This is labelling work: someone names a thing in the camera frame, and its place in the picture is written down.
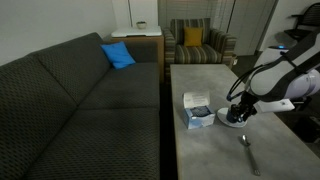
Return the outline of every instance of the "sofa armrest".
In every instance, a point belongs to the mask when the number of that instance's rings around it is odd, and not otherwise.
[[[221,54],[221,63],[230,65],[232,62],[232,55],[234,54],[234,48],[237,38],[219,31],[217,29],[210,30],[210,46]]]
[[[104,44],[112,44],[115,42],[104,42]],[[128,52],[137,63],[155,62],[158,63],[158,46],[156,42],[124,42]]]
[[[168,81],[170,79],[170,65],[174,64],[177,43],[169,28],[164,28],[162,32],[164,35],[164,73],[165,80]]]

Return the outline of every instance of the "table surface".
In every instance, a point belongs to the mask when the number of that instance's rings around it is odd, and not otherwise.
[[[210,107],[217,112],[239,102],[226,100],[236,79],[225,65],[171,65],[179,179],[320,179],[320,159],[274,113],[251,116],[243,128],[228,127],[216,115],[211,126],[187,129],[182,94],[209,90]],[[253,174],[239,140],[243,134],[252,143],[261,176]]]

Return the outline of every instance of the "box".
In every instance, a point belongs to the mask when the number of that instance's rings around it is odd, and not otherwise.
[[[202,128],[213,124],[215,113],[209,104],[209,91],[183,94],[184,122],[188,129]]]

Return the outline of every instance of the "blue pillow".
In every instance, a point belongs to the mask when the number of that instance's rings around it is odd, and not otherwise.
[[[101,45],[101,47],[116,69],[121,69],[136,63],[129,54],[123,41],[110,45]]]

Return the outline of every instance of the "white box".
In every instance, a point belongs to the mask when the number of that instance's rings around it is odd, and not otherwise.
[[[211,110],[209,104],[209,91],[183,94],[184,121],[188,129],[201,128],[213,124],[215,113]]]
[[[130,37],[130,36],[161,36],[160,26],[148,27],[146,29],[138,28],[119,28],[111,33],[111,37]]]

